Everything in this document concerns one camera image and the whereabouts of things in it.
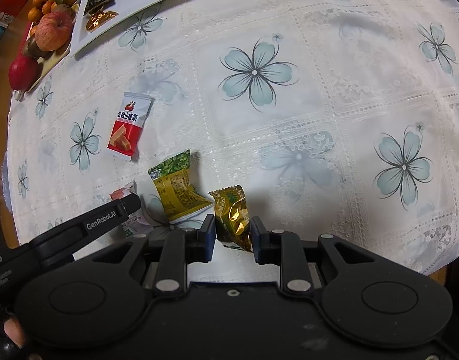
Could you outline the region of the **person's hand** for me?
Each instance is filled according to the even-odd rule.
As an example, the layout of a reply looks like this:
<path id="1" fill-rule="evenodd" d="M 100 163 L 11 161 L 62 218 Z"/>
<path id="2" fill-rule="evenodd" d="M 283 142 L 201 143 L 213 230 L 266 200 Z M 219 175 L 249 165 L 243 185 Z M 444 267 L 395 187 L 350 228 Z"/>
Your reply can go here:
<path id="1" fill-rule="evenodd" d="M 11 316 L 4 323 L 5 334 L 19 347 L 22 348 L 25 344 L 26 337 L 24 331 L 15 316 Z"/>

